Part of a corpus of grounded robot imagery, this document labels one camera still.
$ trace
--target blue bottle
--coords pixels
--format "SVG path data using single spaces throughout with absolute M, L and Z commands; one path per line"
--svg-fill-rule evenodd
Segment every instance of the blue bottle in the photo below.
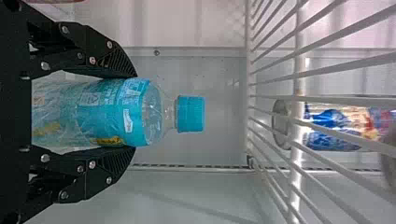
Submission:
M 34 85 L 33 132 L 42 147 L 143 147 L 171 129 L 202 132 L 205 99 L 168 97 L 143 78 Z

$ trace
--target bottle cap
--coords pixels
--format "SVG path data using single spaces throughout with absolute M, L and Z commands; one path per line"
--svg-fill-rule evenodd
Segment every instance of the bottle cap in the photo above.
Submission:
M 201 132 L 205 128 L 205 98 L 179 95 L 177 98 L 177 131 Z

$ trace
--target metal rack bar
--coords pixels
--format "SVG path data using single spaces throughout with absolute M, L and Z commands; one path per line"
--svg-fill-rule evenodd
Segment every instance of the metal rack bar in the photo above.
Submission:
M 259 179 L 262 181 L 262 183 L 266 187 L 266 190 L 267 190 L 268 194 L 270 195 L 271 199 L 273 200 L 274 204 L 276 205 L 277 210 L 280 212 L 282 217 L 285 218 L 285 221 L 287 221 L 289 209 L 282 202 L 281 196 L 276 193 L 273 186 L 269 185 L 267 181 L 263 180 L 262 175 L 260 175 L 261 172 L 260 172 L 259 168 L 256 165 L 253 165 L 253 168 L 256 171 L 256 174 L 259 176 Z
M 270 162 L 271 165 L 274 166 L 274 168 L 277 170 L 277 173 L 282 177 L 283 181 L 285 183 L 287 183 L 291 190 L 293 190 L 307 205 L 307 207 L 309 207 L 309 209 L 311 209 L 311 211 L 318 217 L 318 219 L 324 223 L 324 224 L 332 224 L 330 222 L 329 219 L 327 219 L 325 216 L 323 216 L 323 214 L 321 214 L 318 210 L 318 206 L 315 205 L 300 189 L 297 189 L 296 186 L 294 185 L 294 183 L 289 182 L 288 178 L 285 176 L 285 174 L 283 172 L 280 171 L 279 167 L 264 153 L 264 151 L 259 148 L 252 139 L 248 139 L 248 141 L 250 141 L 252 143 L 252 145 L 257 149 L 257 151 L 259 151 L 259 153 L 261 155 L 264 156 L 264 158 L 266 160 L 268 160 Z M 252 152 L 253 157 L 256 158 L 257 161 L 260 161 L 259 157 L 257 156 L 257 154 L 253 153 L 252 150 L 250 150 Z
M 251 4 L 251 7 L 255 7 L 258 1 L 259 0 L 254 0 L 254 2 Z
M 249 95 L 249 97 L 258 97 L 274 100 L 285 100 L 285 101 L 300 101 L 300 102 L 315 102 L 324 104 L 338 104 L 338 105 L 355 105 L 363 106 L 367 105 L 381 108 L 396 108 L 396 98 L 370 98 L 370 97 L 329 97 L 329 96 L 295 96 L 295 95 Z
M 265 23 L 262 24 L 262 26 L 259 28 L 259 30 L 256 32 L 256 34 L 253 36 L 252 41 L 254 41 L 257 36 L 265 29 L 265 27 L 271 22 L 271 20 L 274 18 L 276 13 L 283 7 L 285 6 L 286 2 L 288 0 L 282 0 L 277 7 L 274 9 L 274 11 L 271 13 L 271 15 L 268 17 L 268 19 L 265 21 Z
M 344 210 L 350 217 L 356 220 L 358 223 L 372 223 L 369 219 L 367 219 L 362 213 L 357 211 L 354 207 L 345 203 L 339 196 L 337 196 L 334 192 L 332 192 L 329 188 L 323 185 L 319 180 L 313 177 L 311 174 L 304 171 L 300 166 L 291 162 L 286 156 L 284 156 L 280 149 L 275 147 L 273 144 L 268 142 L 263 136 L 258 134 L 253 129 L 249 128 L 251 132 L 255 134 L 265 145 L 271 148 L 282 160 L 284 160 L 290 167 L 294 168 L 297 172 L 299 172 L 306 179 L 310 180 L 314 183 L 318 189 L 320 189 L 330 200 L 332 200 L 335 204 L 337 204 L 342 210 Z
M 272 188 L 275 189 L 276 193 L 280 196 L 282 202 L 288 207 L 289 211 L 293 213 L 297 219 L 303 223 L 306 224 L 306 220 L 303 218 L 303 216 L 296 210 L 294 207 L 295 205 L 288 202 L 289 197 L 286 195 L 285 191 L 277 184 L 277 182 L 274 180 L 274 177 L 271 176 L 266 169 L 262 169 L 263 172 L 261 172 L 259 169 L 257 169 L 257 166 L 253 164 L 254 169 L 256 172 L 259 172 L 260 175 L 264 177 L 264 181 L 268 183 Z
M 395 12 L 396 12 L 396 4 L 392 5 L 391 7 L 387 7 L 385 9 L 375 13 L 372 16 L 367 17 L 366 19 L 363 19 L 361 21 L 353 23 L 352 25 L 349 25 L 348 27 L 337 31 L 337 32 L 335 32 L 332 35 L 328 35 L 326 37 L 323 37 L 320 40 L 318 40 L 318 41 L 316 41 L 316 42 L 314 42 L 314 43 L 312 43 L 310 45 L 307 45 L 307 46 L 305 46 L 303 48 L 295 50 L 293 53 L 288 54 L 285 57 L 274 61 L 273 63 L 269 63 L 269 64 L 267 64 L 267 65 L 255 70 L 255 71 L 251 72 L 250 74 L 253 75 L 253 74 L 259 73 L 260 71 L 268 69 L 268 68 L 270 68 L 272 66 L 275 66 L 275 65 L 277 65 L 279 63 L 283 63 L 283 62 L 285 62 L 285 61 L 287 61 L 289 59 L 292 59 L 294 57 L 297 57 L 299 55 L 307 53 L 309 50 L 322 47 L 324 45 L 332 43 L 334 40 L 341 39 L 341 38 L 346 37 L 348 35 L 352 35 L 352 34 L 358 32 L 358 31 L 360 31 L 362 29 L 365 29 L 365 28 L 370 27 L 370 26 L 372 26 L 372 25 L 374 25 L 374 24 L 376 24 L 376 23 L 378 23 L 380 21 L 383 21 L 383 20 L 387 19 L 389 16 L 391 16 Z
M 274 163 L 273 160 L 271 160 L 271 158 L 268 157 L 267 154 L 265 154 L 262 150 L 260 150 L 260 148 L 254 143 L 253 140 L 251 140 L 251 138 L 248 139 L 248 141 L 254 146 L 254 148 L 257 149 L 257 151 L 260 153 L 260 155 L 262 155 L 268 162 L 270 162 L 270 164 L 275 168 L 276 172 L 279 174 L 280 177 L 282 177 L 283 181 L 285 182 L 285 184 L 288 183 L 288 178 L 286 177 L 286 175 L 279 169 L 279 167 Z M 257 161 L 260 161 L 260 156 L 255 152 L 255 150 L 253 148 L 250 148 L 250 153 L 252 154 L 252 156 L 254 158 L 256 158 Z
M 272 50 L 276 49 L 277 47 L 279 47 L 280 45 L 282 45 L 283 43 L 285 43 L 286 41 L 288 41 L 290 38 L 294 37 L 296 34 L 300 33 L 301 31 L 303 31 L 305 28 L 311 26 L 312 24 L 314 24 L 316 21 L 320 20 L 321 18 L 327 16 L 329 13 L 332 12 L 333 9 L 335 9 L 336 7 L 341 6 L 342 4 L 344 4 L 347 0 L 334 0 L 333 2 L 331 2 L 328 6 L 326 6 L 325 8 L 323 8 L 320 12 L 318 12 L 317 14 L 315 14 L 314 16 L 312 16 L 311 18 L 309 18 L 307 21 L 303 22 L 300 26 L 298 26 L 296 29 L 294 29 L 293 31 L 291 31 L 290 33 L 288 33 L 287 35 L 283 36 L 280 40 L 278 40 L 272 47 L 270 47 L 269 49 L 265 50 L 263 53 L 261 53 L 259 56 L 257 56 L 257 58 L 255 58 L 253 61 L 251 61 L 251 64 L 254 64 L 255 62 L 257 62 L 259 59 L 261 59 L 262 57 L 264 57 L 265 55 L 269 54 Z
M 280 115 L 280 114 L 277 114 L 277 113 L 274 113 L 274 112 L 270 112 L 270 111 L 267 111 L 267 110 L 259 109 L 259 108 L 255 107 L 255 106 L 250 106 L 249 108 L 257 110 L 257 111 L 260 111 L 260 112 L 262 112 L 264 114 L 267 114 L 267 115 L 270 115 L 270 116 L 276 116 L 277 118 L 287 120 L 289 122 L 292 122 L 292 123 L 300 125 L 300 126 L 309 127 L 311 129 L 313 129 L 315 131 L 319 131 L 321 133 L 326 133 L 328 135 L 331 135 L 331 136 L 334 136 L 334 137 L 337 137 L 337 138 L 340 138 L 340 139 L 344 139 L 344 140 L 346 140 L 346 141 L 348 141 L 350 143 L 356 144 L 356 145 L 358 145 L 360 147 L 368 147 L 372 151 L 379 152 L 379 153 L 382 153 L 382 154 L 386 154 L 388 156 L 396 158 L 396 147 L 390 146 L 388 144 L 372 141 L 372 140 L 369 140 L 369 139 L 366 139 L 366 138 L 361 138 L 361 137 L 358 137 L 356 135 L 349 134 L 349 133 L 340 133 L 340 132 L 338 132 L 336 130 L 333 130 L 333 129 L 325 128 L 323 126 L 320 126 L 320 125 L 317 125 L 317 124 L 314 124 L 314 123 L 305 122 L 305 121 L 302 121 L 300 119 L 294 119 L 294 118 L 290 118 L 288 116 L 283 116 L 283 115 Z
M 265 8 L 260 13 L 259 18 L 257 18 L 257 20 L 253 23 L 253 26 L 251 27 L 252 30 L 256 29 L 256 26 L 262 20 L 262 17 L 264 16 L 265 12 L 267 12 L 268 8 L 273 4 L 273 2 L 274 2 L 274 0 L 268 1 L 267 5 L 265 5 Z
M 299 9 L 296 12 L 296 28 L 301 25 L 304 20 L 304 11 Z M 295 50 L 300 49 L 304 45 L 304 37 L 301 33 L 295 35 Z M 294 73 L 303 72 L 305 70 L 305 57 L 303 55 L 294 58 Z M 305 95 L 306 87 L 304 79 L 294 79 L 293 80 L 293 95 Z M 294 102 L 291 105 L 290 116 L 297 119 L 301 119 L 304 116 L 304 103 Z M 293 141 L 302 142 L 303 141 L 303 130 L 298 125 L 291 125 L 290 137 Z M 302 166 L 303 152 L 297 147 L 291 147 L 290 161 L 298 166 Z M 297 189 L 301 188 L 301 175 L 290 167 L 290 183 L 293 183 Z M 300 197 L 289 190 L 290 203 L 295 206 L 297 210 L 300 209 Z M 289 211 L 290 222 L 297 223 L 296 216 Z
M 263 2 L 264 2 L 264 0 L 260 0 L 259 5 L 254 10 L 253 15 L 251 15 L 251 19 L 254 19 L 256 17 L 257 13 L 259 12 L 259 9 L 262 7 Z
M 292 80 L 295 78 L 302 78 L 302 77 L 327 75 L 336 72 L 344 72 L 358 68 L 372 67 L 372 66 L 378 66 L 382 64 L 395 63 L 395 62 L 396 62 L 396 52 L 392 52 L 388 54 L 352 61 L 349 63 L 339 63 L 336 65 L 322 67 L 319 69 L 309 70 L 301 73 L 294 73 L 283 77 L 272 78 L 261 82 L 251 83 L 249 84 L 249 86 L 264 85 L 268 83 Z
M 297 189 L 294 184 L 290 184 L 290 187 L 291 190 L 293 190 L 305 202 L 306 206 L 311 209 L 311 211 L 323 224 L 332 224 L 328 218 L 319 212 L 318 206 L 315 205 L 300 189 Z
M 296 4 L 287 14 L 285 17 L 280 20 L 277 25 L 274 26 L 274 28 L 268 32 L 268 34 L 262 38 L 262 40 L 259 41 L 259 43 L 256 44 L 256 46 L 251 50 L 252 52 L 258 49 L 269 37 L 271 37 L 283 24 L 285 24 L 286 21 L 288 21 L 296 12 L 307 3 L 308 0 L 304 0 Z
M 264 129 L 266 129 L 267 131 L 271 132 L 271 133 L 275 133 L 275 134 L 279 134 L 281 136 L 284 136 L 286 138 L 286 141 L 288 141 L 292 146 L 299 148 L 300 150 L 302 150 L 303 152 L 307 153 L 308 155 L 312 156 L 313 158 L 315 158 L 316 160 L 330 166 L 331 168 L 333 168 L 335 171 L 337 171 L 339 174 L 344 175 L 345 177 L 349 178 L 350 180 L 352 180 L 353 182 L 359 184 L 360 186 L 370 190 L 373 194 L 381 197 L 382 199 L 384 199 L 385 201 L 389 202 L 389 203 L 393 203 L 394 205 L 396 205 L 396 194 L 393 194 L 393 192 L 391 192 L 388 189 L 385 189 L 379 185 L 377 185 L 376 183 L 364 178 L 361 175 L 358 175 L 354 172 L 351 172 L 350 170 L 348 170 L 347 168 L 345 168 L 344 166 L 329 160 L 323 156 L 321 156 L 319 153 L 317 153 L 316 151 L 314 151 L 313 149 L 303 146 L 300 143 L 297 143 L 295 141 L 289 140 L 289 138 L 277 131 L 274 130 L 272 128 L 270 128 L 268 125 L 254 119 L 251 118 L 253 121 L 255 121 L 257 124 L 259 124 L 260 126 L 262 126 Z

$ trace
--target screw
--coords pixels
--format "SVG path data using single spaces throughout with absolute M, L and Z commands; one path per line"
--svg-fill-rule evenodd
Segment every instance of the screw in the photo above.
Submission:
M 112 49 L 113 48 L 113 43 L 111 41 L 107 41 L 107 47 Z
M 91 64 L 96 64 L 96 59 L 95 59 L 95 57 L 90 57 L 90 63 L 91 63 Z
M 94 169 L 95 166 L 96 166 L 96 161 L 90 161 L 90 165 L 89 165 L 90 169 L 91 170 Z
M 67 29 L 66 26 L 62 27 L 62 32 L 64 32 L 64 34 L 69 34 L 69 29 Z
M 106 179 L 106 183 L 107 183 L 107 184 L 111 184 L 111 181 L 113 181 L 113 178 L 111 178 L 111 176 L 109 176 L 109 177 Z
M 50 155 L 49 154 L 44 154 L 41 156 L 41 161 L 42 162 L 49 162 L 50 161 Z
M 48 71 L 48 70 L 50 70 L 50 65 L 46 62 L 42 62 L 41 69 L 43 69 L 44 71 Z
M 22 80 L 30 80 L 30 77 L 21 77 Z
M 61 193 L 61 199 L 62 200 L 65 200 L 65 199 L 68 199 L 69 198 L 69 194 L 66 192 L 66 191 L 63 191 L 62 193 Z
M 77 172 L 79 172 L 79 173 L 84 172 L 84 166 L 80 165 L 80 166 L 77 168 Z
M 20 148 L 20 152 L 29 152 L 29 151 L 30 151 L 30 146 Z

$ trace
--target white surface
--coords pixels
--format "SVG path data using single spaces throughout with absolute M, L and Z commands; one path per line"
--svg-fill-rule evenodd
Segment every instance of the white surface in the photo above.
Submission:
M 244 58 L 132 57 L 137 74 L 150 78 L 173 97 L 200 95 L 206 101 L 203 133 L 170 131 L 157 145 L 141 147 L 134 162 L 245 164 L 241 150 Z
M 274 1 L 256 29 L 260 28 L 279 2 L 280 0 Z M 309 1 L 304 6 L 307 17 L 311 17 L 330 2 L 331 0 Z M 268 33 L 294 3 L 294 0 L 288 1 L 274 17 L 274 22 L 270 22 L 264 29 L 262 35 Z M 395 0 L 350 0 L 308 28 L 304 32 L 306 44 L 395 3 Z M 119 41 L 124 47 L 243 47 L 244 12 L 243 0 L 120 0 L 111 3 L 107 0 L 86 0 L 75 4 L 76 21 L 92 26 Z M 263 47 L 270 47 L 290 32 L 294 28 L 294 21 L 290 19 L 264 43 Z M 326 47 L 395 48 L 393 36 L 396 31 L 391 29 L 394 22 L 395 19 L 392 17 Z M 281 47 L 294 47 L 293 40 Z
M 257 187 L 253 190 L 252 177 L 126 172 L 119 183 L 91 200 L 55 204 L 28 223 L 277 223 L 272 203 Z M 269 209 L 262 210 L 259 202 Z
M 374 223 L 394 223 L 396 214 L 389 203 L 340 175 L 317 175 L 317 178 Z M 383 183 L 381 176 L 369 178 Z M 354 223 L 310 182 L 303 179 L 302 186 L 333 223 Z M 301 209 L 308 223 L 320 223 L 304 203 Z M 86 202 L 55 204 L 27 223 L 277 224 L 285 221 L 254 174 L 134 171 L 125 173 L 115 186 Z

